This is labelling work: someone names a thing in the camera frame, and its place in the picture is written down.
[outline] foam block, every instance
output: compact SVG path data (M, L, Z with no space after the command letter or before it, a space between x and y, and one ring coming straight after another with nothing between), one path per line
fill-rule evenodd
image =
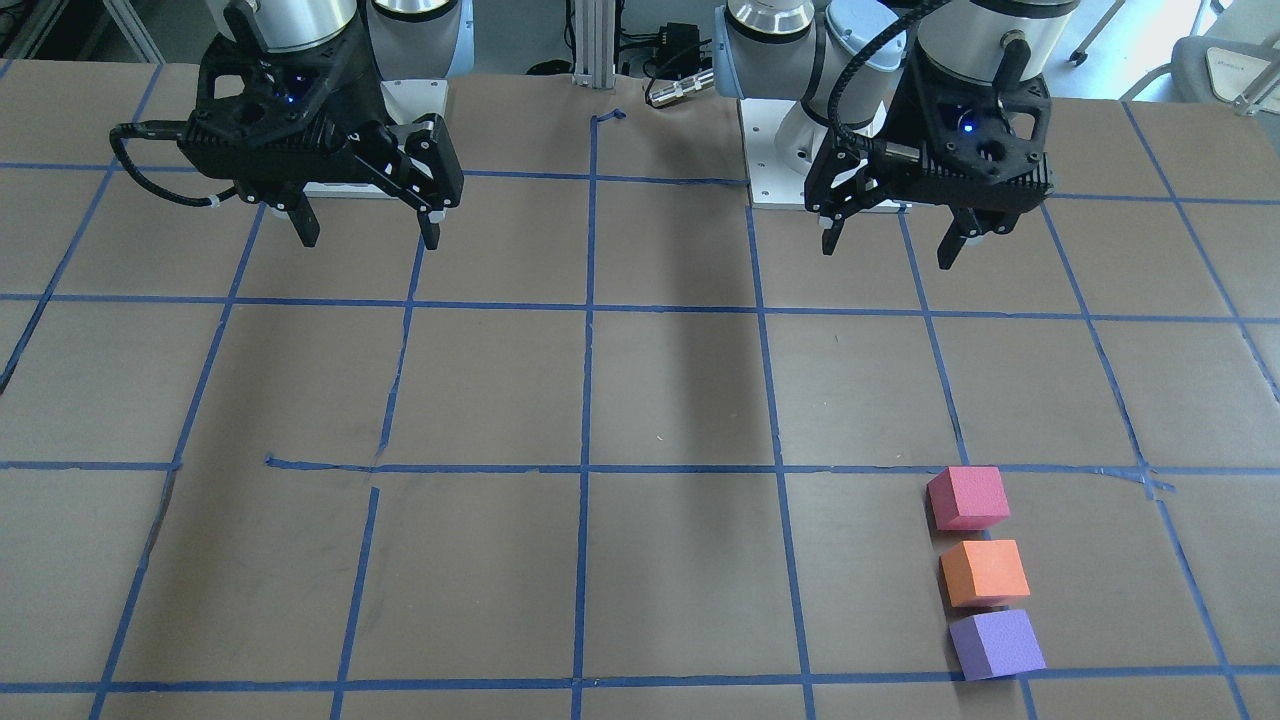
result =
M995 607L1032 594L1018 542L964 541L942 553L952 607Z
M947 468L929 480L929 501L940 530L986 530L1009 518L998 468Z
M965 680L1044 669L1044 655L1025 610L983 612L951 624Z

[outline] black cable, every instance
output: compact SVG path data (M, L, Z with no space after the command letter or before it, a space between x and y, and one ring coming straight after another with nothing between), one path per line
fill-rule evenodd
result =
M186 195L178 195L177 192L165 190L159 184L151 182L142 174L142 170L133 164L129 158L129 151L124 147L125 140L141 138L141 140L168 140L177 142L182 138L183 128L187 123L178 120L150 120L145 123L123 123L111 128L108 138L111 142L111 151L115 152L115 159L120 161L120 167L124 168L125 173L133 178L133 182L138 183L142 190L146 190L156 197L168 200L169 202L177 202L178 205L186 205L188 208L209 208L214 204L209 197L187 197ZM218 201L223 202L236 197L236 188L228 187L227 190L218 193Z
M690 46L685 47L684 50L681 50L681 51L676 53L675 55L672 55L671 58L668 58L667 61L662 64L662 67L659 67L657 70L654 70L654 73L649 77L649 86L644 88L644 104L648 105L648 106L650 106L650 108L653 108L653 100L649 99L649 92L653 91L653 86L658 82L658 78L662 77L662 73L667 72L667 68L669 68L671 65L673 65L676 63L676 60L684 58L685 55L689 55L694 50L699 50L699 49L704 47L710 41L712 41L712 38L708 37L707 40L700 41L698 45L690 45Z
M827 100L827 117L831 119L831 129L836 132L836 137L842 141L846 146L852 147L867 147L870 143L869 138L855 135L851 129L841 124L840 122L840 99L845 94L845 88L849 87L849 81L854 78L858 70L863 69L867 60L870 60L872 55L879 51L881 47L888 45L888 41L897 37L901 32L910 28L915 23L920 22L925 15L937 10L938 8L946 5L951 0L924 0L918 6L911 8L902 14L899 19L890 23L890 26L881 31L870 42L868 42L836 78L836 85L831 88L831 97Z

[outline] blue tape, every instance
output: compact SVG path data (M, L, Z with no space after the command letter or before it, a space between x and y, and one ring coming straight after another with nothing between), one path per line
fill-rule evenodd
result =
M1231 295L1226 291L1226 284L1222 282L1222 277L1219 275L1217 268L1213 266L1213 261L1210 260L1208 252L1204 250L1204 243L1201 242L1199 233L1196 232L1194 225L1192 225L1190 218L1187 217L1187 209L1174 191L1174 186L1169 182L1169 176L1165 174L1165 168L1161 167L1160 160L1156 159L1156 152L1152 150L1151 143L1147 142L1146 133L1142 132L1142 127L1138 124L1138 118L1134 117L1133 109L1129 108L1128 102L1123 104L1125 115L1129 117L1129 123L1133 126L1133 131L1138 133L1138 140L1142 142L1142 149L1147 151L1147 158L1151 159L1151 164L1155 165L1156 173L1160 176L1160 182L1165 184L1165 190L1169 191L1169 197L1174 201L1174 208L1178 209L1178 215L1183 219L1183 225L1187 228L1187 233L1190 236L1192 242L1196 245L1196 251L1199 252L1201 260L1204 261L1204 268L1208 270L1211 278L1213 278L1213 286L1217 287L1219 295L1222 296L1222 301L1226 302L1226 309L1231 313L1231 316L1239 320L1240 311L1235 306L1235 301L1231 300ZM1276 384L1275 375L1271 373L1271 368L1267 366L1266 360L1262 354L1258 352L1258 346L1253 342L1253 334L1249 332L1248 325L1243 322L1238 322L1240 328L1240 334L1244 337L1244 345L1249 348L1249 355L1253 356L1253 363L1258 366L1262 373L1262 378L1267 382L1267 387L1271 388L1271 397L1280 401L1280 386Z
M746 206L746 240L751 252L751 283L755 290L755 320L760 332L760 356L764 363L764 397L769 407L769 436L773 443L773 473L778 486L778 514L782 520L782 551L787 562L787 584L791 592L791 619L796 633L796 655L800 662L800 675L804 692L806 720L817 717L817 705L813 698L813 683L808 680L813 673L809 665L809 634L805 630L804 605L800 598L800 574L796 569L795 537L791 532L791 502L787 496L787 477L782 460L782 430L778 423L778 400L773 384L773 357L769 354L769 327L764 313L764 281L760 272L760 252L755 237L755 214Z
M127 473L168 473L173 462L96 462L83 460L0 460L0 470L93 470Z
M911 277L915 279L915 293L920 299L920 313L924 316L924 328L929 333L929 346L933 348L933 363L938 368L938 379L942 382L942 396L947 401L947 414L951 415L951 432L956 438L956 451L960 454L960 464L969 464L969 448L964 442L964 430L960 428L960 414L956 411L955 396L951 393L951 379L947 377L947 365L942 359L942 345L938 342L938 332L933 327L933 311L929 310L929 299L924 293L924 279L920 277L920 265L915 261L915 247L911 243L911 229L906 225L906 214L897 214L897 224L902 231L902 243L906 247L906 259L911 264Z
M4 170L86 170L105 173L111 165L91 165L82 163L0 163Z
M1178 537L1178 529L1174 527L1174 519L1169 515L1169 507L1165 505L1164 500L1156 498L1156 506L1160 507L1160 518L1165 521L1165 530L1169 533L1169 542L1174 546L1174 555L1178 556L1178 565L1181 568L1183 577L1187 579L1187 588L1190 589L1192 598L1196 601L1196 610L1199 611L1201 623L1204 624L1204 633L1208 634L1208 642L1213 646L1213 655L1217 657L1219 669L1221 670L1222 676L1226 678L1228 687L1231 689L1231 698L1235 700L1235 710L1240 714L1240 720L1249 720L1249 710L1244 706L1244 696L1240 694L1240 687L1235 682L1235 671L1226 660L1226 651L1222 648L1222 641L1217 635L1217 629L1213 628L1213 620L1208 616L1208 606L1204 603L1204 596L1201 593L1199 584L1196 582L1196 575L1192 574L1192 565L1187 560L1187 552L1183 550L1183 541Z
M159 77L160 69L156 68L155 74L152 74L152 87L155 85L155 78ZM187 416L182 425L182 433L178 437L178 445L173 454L173 465L177 468L182 464L182 454L186 448L187 439L191 437L191 428L195 424L196 411L200 407L200 400L204 396L205 387L209 383L209 375L212 370L214 357L218 355L218 347L221 345L223 333L227 329L227 320L230 316L232 302L230 299L236 296L236 291L239 288L239 282L244 277L244 268L248 264L250 254L253 250L253 241L257 238L257 231L262 222L262 208L259 208L257 218L253 220L253 227L250 231L248 238L244 242L244 251L241 254L239 265L236 269L236 277L232 279L232 287L228 292L227 302L223 305L223 314L218 323L218 329L214 332L214 338L210 342L209 354L205 357L205 365L200 373L200 380L196 383L196 391L192 395L191 405L187 407ZM120 614L119 625L116 625L115 639L111 643L111 652L108 655L106 665L102 669L102 683L97 693L93 697L93 706L90 710L90 720L99 720L102 714L102 703L106 701L106 693L113 678L115 676L115 666L120 660L120 651L124 648L124 638L129 632L129 624L133 621L133 611L137 609L138 593L142 589L142 580L146 578L147 566L151 562L151 551L155 548L156 539L160 534L160 527L164 523L164 516L169 509L169 501L173 497L173 488L177 478L177 469L169 470L165 477L164 489L160 493L160 505L156 510L155 518L151 521L151 529L147 534L146 546L142 550L142 556L138 560L138 569L133 575L133 584L129 588L129 597L124 603L124 610Z
M1071 283L1071 292L1075 293L1075 301L1080 306L1080 314L1084 315L1084 324L1089 328L1089 337L1093 340L1093 347L1098 352L1098 361L1102 363L1102 372L1107 377L1107 384L1111 387L1111 396L1115 398L1116 407L1120 410L1120 419L1124 421L1124 430L1129 438L1129 447L1133 450L1134 457L1138 460L1138 469L1142 473L1143 491L1147 495L1147 500L1155 500L1156 493L1151 486L1148 478L1147 457L1142 452L1142 446L1138 443L1138 430L1134 429L1133 419L1129 416L1129 406L1124 401L1124 393L1120 392L1120 380L1116 379L1115 369L1111 366L1111 359L1107 356L1107 351L1102 347L1102 336L1098 334L1097 325L1093 324L1093 315L1089 314L1089 305L1084 301L1084 292L1080 290L1080 282L1075 277L1075 270L1071 269L1071 260L1066 256L1066 246L1062 245L1062 237L1057 233L1057 225L1053 224L1053 218L1048 213L1048 205L1041 205L1041 214L1044 217L1044 224L1048 228L1048 234L1053 240L1053 247L1057 249L1057 256L1062 260L1062 269L1066 270L1066 279Z
M36 309L31 313L31 318L27 320L27 325L22 331L22 336L18 337L18 345L14 346L13 352L9 355L9 361L4 366L4 374L0 374L0 393L9 387L9 380L13 379L13 374L18 369L18 361L22 360L22 354L26 352L32 336L36 334L36 327L40 325L40 320L45 315L45 309L49 306L49 299L52 297L54 291L58 290L58 283L63 279L63 273L67 272L67 266L72 261L72 255L74 255L76 249L79 247L81 240L84 237L84 231L88 229L88 224L93 219L93 213L97 211L99 204L102 202L102 196L106 195L106 186L111 182L111 170L106 170L102 174L102 181L97 184L97 191L93 193L93 199L90 201L88 209L84 210L84 217L81 218L79 227L76 228L76 234L72 236L72 241L63 252L61 260L58 261L58 266L54 269L54 275L49 278L49 283L45 286L45 292L41 293L40 301L36 304Z
M365 578L369 573L369 553L374 544L374 525L378 523L378 500L381 495L376 487L369 488L369 510L365 514L365 534L360 541L360 561L356 565L356 583L351 589L351 610L347 612L347 632L342 639L342 659L338 661L338 684L333 689L333 705L329 720L340 720L342 701L347 675L351 673L351 652L356 647L356 626L360 623L360 603L365 597Z
M151 92L155 90L156 81L160 79L161 67L163 65L157 65L151 73L151 81L147 83L146 90L142 92L142 99L138 101L138 105L133 111L133 122L137 122L137 119L142 115L142 110L151 99ZM27 327L23 329L22 336L18 338L18 345L14 347L13 354L9 356L9 361L5 364L4 374L0 375L0 393L9 387L9 380L13 379L13 374L18 369L18 361L22 359L23 351L27 350L31 337L36 333L36 327L40 324L40 319L45 314L45 307L49 306L49 299L52 297L54 292L58 290L58 283L63 279L63 273L67 272L72 255L76 254L76 249L79 247L81 240L84 238L84 231L88 229L88 224L93 219L93 213L97 210L99 204L102 202L102 196L106 195L106 186L111 182L114 168L115 160L113 159L111 164L108 165L106 170L102 173L102 182L99 183L88 210L84 211L84 217L81 218L79 227L76 228L76 234L72 236L72 241L67 246L67 251L63 252L63 258L59 260L58 268L54 270L54 277L50 278L49 284L45 286L45 292L41 293L40 301L36 304L36 310L31 314L31 319L27 320Z
M403 307L402 300L339 300L324 297L237 297L237 305L283 305L317 307Z
M1276 676L1280 665L1234 665L1236 676ZM1110 678L1203 678L1222 676L1219 665L1170 665L1134 667L1051 667L1019 675L1033 682L1069 682ZM563 691L575 684L589 688L716 688L716 687L786 687L804 682L814 685L919 684L960 683L957 671L936 673L818 673L808 678L799 674L765 675L634 675L611 678L443 678L443 679L365 679L347 680L180 680L180 682L114 682L109 694L137 693L332 693L339 687L347 692L407 691ZM0 683L0 694L91 694L99 683Z
M1055 192L1057 200L1115 200L1120 202L1169 202L1167 197L1151 195L1089 195L1084 192Z
M1197 678L1221 675L1217 665L1174 665L1147 667L1050 667L1027 673L1032 680L1097 680L1106 678Z
M408 278L408 295L404 297L404 319L402 322L403 336L401 337L401 352L396 360L396 377L392 379L392 388L387 392L387 410L383 413L383 432L378 441L378 457L381 457L387 446L392 441L392 423L396 418L396 402L399 396L399 380L404 374L404 354L408 352L410 328L413 325L413 295L417 292L419 275L422 272L422 255L426 243L419 240L417 254L413 256L413 269Z

